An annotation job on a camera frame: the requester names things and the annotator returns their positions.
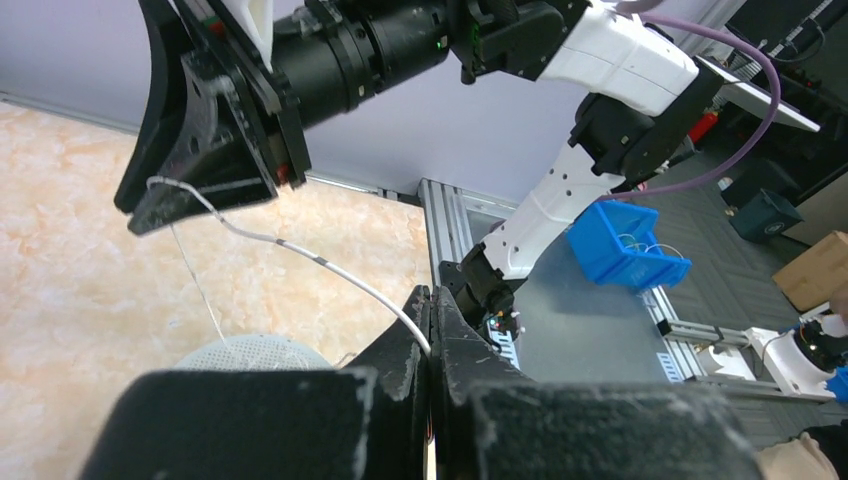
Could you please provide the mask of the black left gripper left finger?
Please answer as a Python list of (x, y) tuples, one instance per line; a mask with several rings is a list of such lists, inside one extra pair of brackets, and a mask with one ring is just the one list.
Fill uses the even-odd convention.
[(420, 479), (428, 363), (401, 322), (348, 365), (160, 370), (116, 401), (84, 479)]

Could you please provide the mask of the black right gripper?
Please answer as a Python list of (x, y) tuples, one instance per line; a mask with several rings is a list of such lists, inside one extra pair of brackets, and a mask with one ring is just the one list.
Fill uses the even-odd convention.
[(138, 138), (114, 197), (137, 236), (210, 210), (267, 203), (311, 167), (299, 99), (270, 66), (271, 1), (142, 1), (151, 77)]

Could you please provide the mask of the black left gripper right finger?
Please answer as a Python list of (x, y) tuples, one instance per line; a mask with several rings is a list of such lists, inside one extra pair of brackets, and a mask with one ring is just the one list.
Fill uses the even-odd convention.
[(727, 399), (691, 384), (529, 379), (431, 300), (432, 415), (441, 479), (758, 479)]

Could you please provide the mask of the white perforated cable spool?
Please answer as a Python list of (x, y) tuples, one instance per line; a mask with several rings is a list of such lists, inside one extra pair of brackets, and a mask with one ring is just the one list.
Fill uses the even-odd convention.
[(288, 337), (247, 334), (225, 337), (189, 353), (178, 370), (306, 371), (333, 366), (317, 351)]

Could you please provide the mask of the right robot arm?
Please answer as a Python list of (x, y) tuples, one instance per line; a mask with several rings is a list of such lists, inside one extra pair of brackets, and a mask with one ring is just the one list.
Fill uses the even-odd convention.
[(633, 2), (143, 1), (150, 84), (114, 196), (144, 235), (311, 171), (423, 178), (577, 216), (652, 175), (718, 79)]

